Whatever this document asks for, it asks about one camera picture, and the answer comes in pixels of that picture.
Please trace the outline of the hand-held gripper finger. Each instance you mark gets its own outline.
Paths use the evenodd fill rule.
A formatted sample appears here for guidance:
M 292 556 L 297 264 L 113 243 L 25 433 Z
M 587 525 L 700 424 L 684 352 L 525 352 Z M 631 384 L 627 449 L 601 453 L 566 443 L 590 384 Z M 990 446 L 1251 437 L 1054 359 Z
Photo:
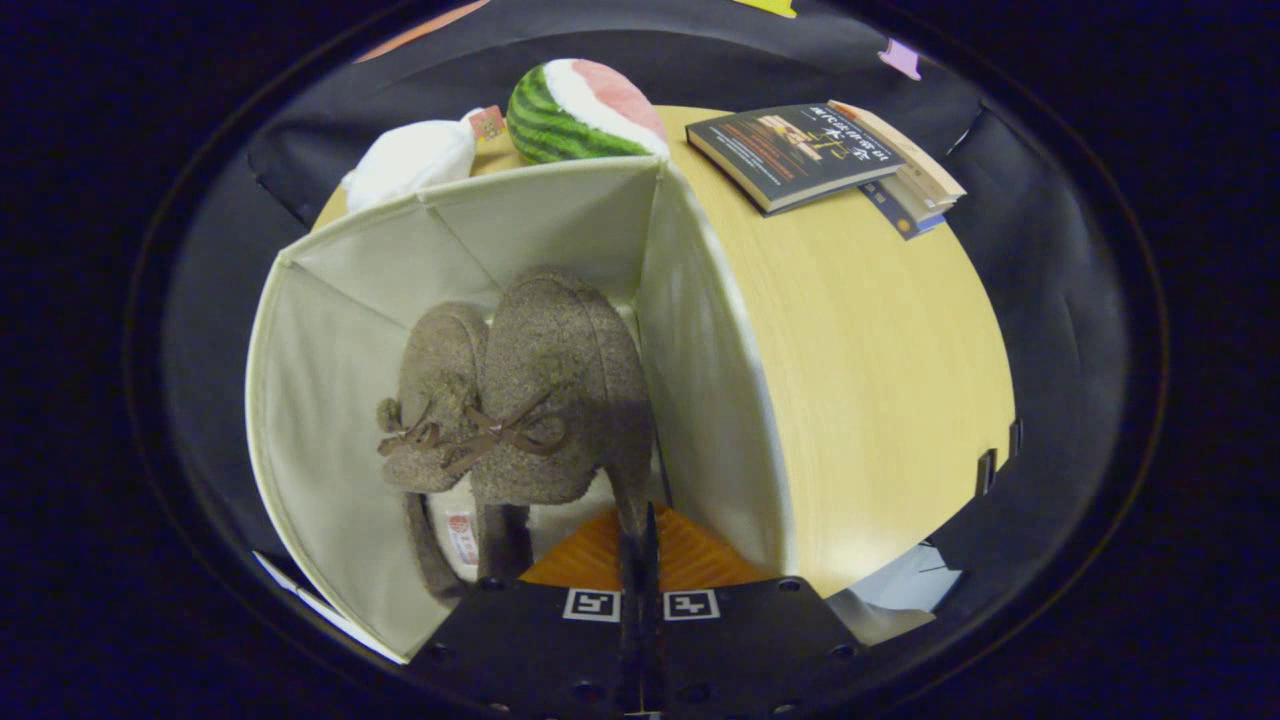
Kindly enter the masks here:
M 620 589 L 481 577 L 415 660 L 483 716 L 625 716 L 641 708 L 641 543 L 614 532 Z
M 660 591 L 650 510 L 640 543 L 640 714 L 808 716 L 838 705 L 867 647 L 809 582 Z

